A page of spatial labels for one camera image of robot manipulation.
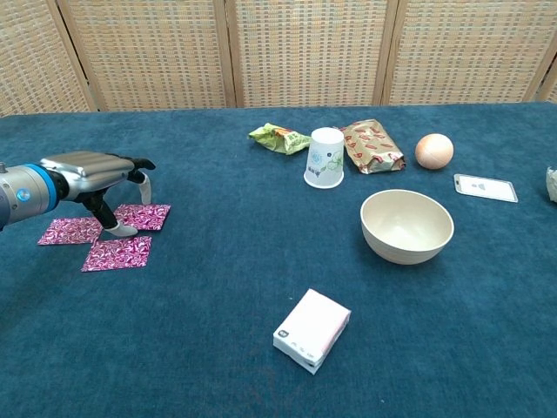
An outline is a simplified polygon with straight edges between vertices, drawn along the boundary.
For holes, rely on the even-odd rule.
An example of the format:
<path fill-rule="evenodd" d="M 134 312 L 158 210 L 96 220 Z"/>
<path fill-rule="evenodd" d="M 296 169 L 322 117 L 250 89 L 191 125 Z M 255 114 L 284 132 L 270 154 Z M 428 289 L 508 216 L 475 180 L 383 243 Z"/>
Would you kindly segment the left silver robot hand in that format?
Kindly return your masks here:
<path fill-rule="evenodd" d="M 143 169 L 153 170 L 154 163 L 147 158 L 131 158 L 114 153 L 76 151 L 42 158 L 39 164 L 55 176 L 61 187 L 61 200 L 81 203 L 92 213 L 103 229 L 120 238 L 138 233 L 116 218 L 104 202 L 108 189 L 125 180 L 138 185 L 141 201 L 151 203 L 151 182 Z"/>

